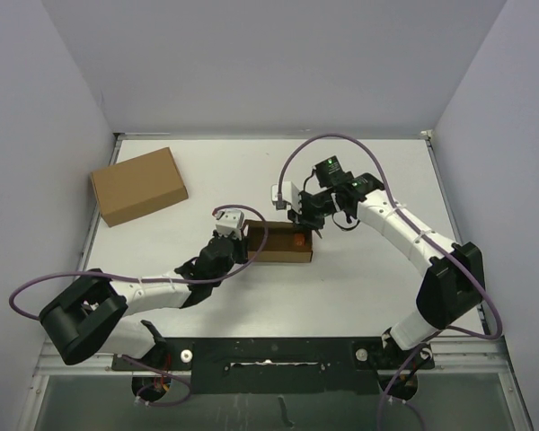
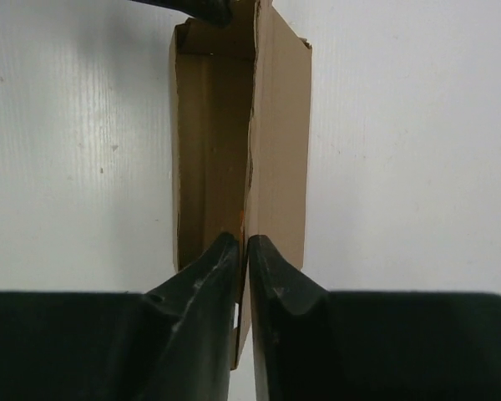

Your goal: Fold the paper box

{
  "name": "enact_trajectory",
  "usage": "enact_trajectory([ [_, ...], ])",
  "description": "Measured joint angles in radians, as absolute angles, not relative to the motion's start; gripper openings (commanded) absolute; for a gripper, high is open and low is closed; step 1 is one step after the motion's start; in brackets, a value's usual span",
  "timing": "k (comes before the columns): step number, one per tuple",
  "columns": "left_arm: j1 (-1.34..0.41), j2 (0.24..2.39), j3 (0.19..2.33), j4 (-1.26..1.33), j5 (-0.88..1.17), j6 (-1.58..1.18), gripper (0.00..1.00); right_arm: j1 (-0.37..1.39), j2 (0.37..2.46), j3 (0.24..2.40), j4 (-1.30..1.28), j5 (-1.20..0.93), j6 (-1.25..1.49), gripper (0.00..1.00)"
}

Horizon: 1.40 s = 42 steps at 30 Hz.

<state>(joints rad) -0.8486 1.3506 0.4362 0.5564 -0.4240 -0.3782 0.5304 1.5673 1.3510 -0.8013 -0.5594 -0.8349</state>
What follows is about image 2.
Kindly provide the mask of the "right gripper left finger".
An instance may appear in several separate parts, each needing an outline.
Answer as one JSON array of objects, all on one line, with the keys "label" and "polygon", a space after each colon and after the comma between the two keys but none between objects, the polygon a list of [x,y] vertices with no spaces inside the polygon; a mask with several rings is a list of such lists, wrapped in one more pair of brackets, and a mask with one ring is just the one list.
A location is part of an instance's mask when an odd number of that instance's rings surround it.
[{"label": "right gripper left finger", "polygon": [[0,400],[225,400],[238,241],[146,293],[0,292]]}]

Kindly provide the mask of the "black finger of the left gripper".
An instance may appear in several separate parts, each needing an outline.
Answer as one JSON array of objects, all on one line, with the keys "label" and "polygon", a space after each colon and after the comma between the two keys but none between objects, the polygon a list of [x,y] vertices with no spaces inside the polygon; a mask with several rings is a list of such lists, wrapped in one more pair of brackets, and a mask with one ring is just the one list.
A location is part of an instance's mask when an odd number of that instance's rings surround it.
[{"label": "black finger of the left gripper", "polygon": [[136,3],[148,4],[158,8],[166,8],[182,12],[202,22],[224,28],[233,18],[231,1],[229,0],[134,0]]}]

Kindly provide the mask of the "cardboard box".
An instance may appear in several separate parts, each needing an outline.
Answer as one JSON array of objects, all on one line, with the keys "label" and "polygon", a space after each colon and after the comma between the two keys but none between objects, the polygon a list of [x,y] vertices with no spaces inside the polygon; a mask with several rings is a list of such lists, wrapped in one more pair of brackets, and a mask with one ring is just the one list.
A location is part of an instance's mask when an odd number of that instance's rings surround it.
[{"label": "cardboard box", "polygon": [[170,45],[175,269],[222,232],[268,236],[301,267],[312,48],[269,1],[231,10],[225,28],[177,25]]}]

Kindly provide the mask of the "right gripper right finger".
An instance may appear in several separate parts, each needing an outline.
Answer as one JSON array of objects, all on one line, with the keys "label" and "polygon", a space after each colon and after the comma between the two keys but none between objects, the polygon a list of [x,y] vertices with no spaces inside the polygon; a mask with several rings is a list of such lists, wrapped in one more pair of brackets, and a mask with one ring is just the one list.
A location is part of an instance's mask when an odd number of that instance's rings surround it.
[{"label": "right gripper right finger", "polygon": [[501,400],[501,296],[329,291],[247,247],[259,400]]}]

